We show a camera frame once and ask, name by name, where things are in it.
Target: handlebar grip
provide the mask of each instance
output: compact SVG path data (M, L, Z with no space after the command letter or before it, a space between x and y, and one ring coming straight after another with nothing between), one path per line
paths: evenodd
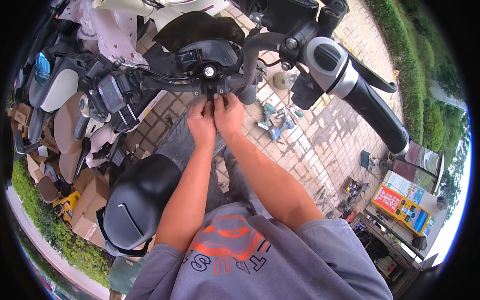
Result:
M83 139L89 120L90 120L90 118L87 118L82 114L80 114L80 116L78 117L77 125L75 126L75 129L73 130L73 138L76 141L79 141L79 140Z
M359 76L343 99L377 132L388 150L403 155L408 151L408 132L383 99Z

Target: display screen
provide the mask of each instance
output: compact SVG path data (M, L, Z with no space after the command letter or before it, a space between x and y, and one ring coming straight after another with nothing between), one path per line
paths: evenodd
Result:
M417 220L415 221L415 224L413 225L413 229L420 233L421 229L423 228L423 225L425 225L425 222L427 221L428 213L424 211L423 209L420 210L419 215L417 217Z

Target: bush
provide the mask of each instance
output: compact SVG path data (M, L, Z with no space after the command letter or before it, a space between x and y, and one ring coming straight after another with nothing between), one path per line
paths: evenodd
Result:
M30 174L26 171L25 159L13 164L12 184L23 202L25 212L50 246L69 264L108 288L108 272L113 257L67 229L54 213L52 205L42 201L37 186L32 183Z
M400 89L404 99L403 114L408 133L415 142L423 141L423 100L425 77L419 64L415 29L392 0L367 0L387 41L390 55L400 71Z
M435 78L435 55L432 46L426 37L417 35L417 47L419 60L425 70L425 75L428 79Z
M424 101L423 145L438 152L444 139L444 124L436 102L431 96L427 96Z

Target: brick paving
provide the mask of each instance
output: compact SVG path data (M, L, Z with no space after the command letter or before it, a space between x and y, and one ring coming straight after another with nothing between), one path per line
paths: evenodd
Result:
M334 31L333 38L385 80L394 81L388 51L365 2L350 0L348 4L350 13ZM234 18L246 34L253 28L248 17L232 6L222 11L221 15ZM153 45L152 37L155 34L156 29L152 26L137 44L140 53L145 53ZM261 55L267 63L278 59L278 54L268 51ZM273 75L278 71L281 71L279 64L268 69L264 82L258 86L257 98L276 108L282 108L289 103L289 99L288 90L279 90L272 82ZM377 92L402 120L399 92ZM128 134L126 148L137 159L145 151L152 153L193 98L192 93L167 93L137 130ZM283 144L280 144L272 142L267 132L256 125L262 120L262 113L263 109L257 103L245 106L243 133L268 157L299 180L323 214L333 211L335 217L341 215L337 207L346 195L340 187L347 176L368 182L371 186L363 200L355 206L356 211L363 211L379 180L360 167L360 152L365 150L374 157L380 157L387 149L362 117L341 99L323 95L310 110L303 112L305 117L299 118L296 128L282 133ZM226 192L228 173L223 158L215 159L219 162L217 173L220 186ZM324 200L319 200L319 191L323 185L327 189L325 204Z

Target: power drill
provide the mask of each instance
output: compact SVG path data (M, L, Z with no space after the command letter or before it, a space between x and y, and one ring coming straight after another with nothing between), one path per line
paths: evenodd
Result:
M264 107L264 121L258 122L257 125L262 127L265 130L268 130L268 121L270 120L270 116L272 114L276 114L276 108L269 103L265 103L263 107Z
M271 127L268 130L268 133L270 134L270 138L272 141L278 142L278 139L280 138L281 133L285 129L293 129L295 127L295 124L293 123L293 119L291 116L285 116L285 120L282 123L282 126L280 128L277 127Z

